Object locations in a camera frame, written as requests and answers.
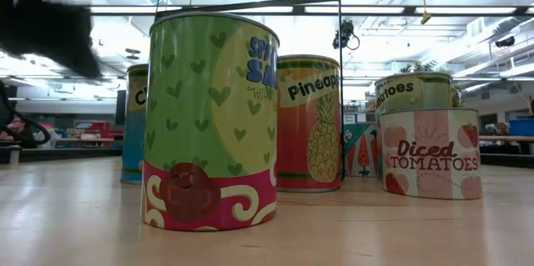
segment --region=wooden floor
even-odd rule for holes
[[[348,178],[333,193],[279,193],[275,219],[253,228],[180,233],[140,223],[140,188],[118,182],[119,164],[0,168],[0,265],[534,264],[534,170],[487,166],[476,201]]]

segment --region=blue can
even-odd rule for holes
[[[123,183],[141,184],[149,66],[148,64],[132,66],[128,69],[127,75],[128,92],[124,124],[123,168],[120,180]]]

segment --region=can label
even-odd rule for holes
[[[476,111],[387,113],[380,122],[384,190],[424,198],[482,196]]]
[[[451,79],[443,75],[406,75],[377,82],[378,115],[411,108],[451,108]]]
[[[133,69],[128,72],[128,98],[121,171],[121,181],[126,183],[141,183],[148,76],[147,68]]]
[[[319,58],[279,63],[278,188],[340,186],[338,66]]]
[[[151,42],[144,221],[220,230],[273,218],[275,37],[195,16],[160,23]]]
[[[346,124],[343,126],[346,175],[356,177],[378,176],[378,133],[374,123]]]

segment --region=green can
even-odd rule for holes
[[[375,82],[376,115],[413,108],[451,108],[451,75],[403,73]]]
[[[247,18],[179,13],[150,39],[144,222],[223,230],[273,218],[278,37]]]

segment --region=pineapple illustration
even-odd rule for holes
[[[308,169],[322,183],[335,179],[339,165],[339,136],[335,129],[335,94],[317,98],[317,120],[308,137]]]

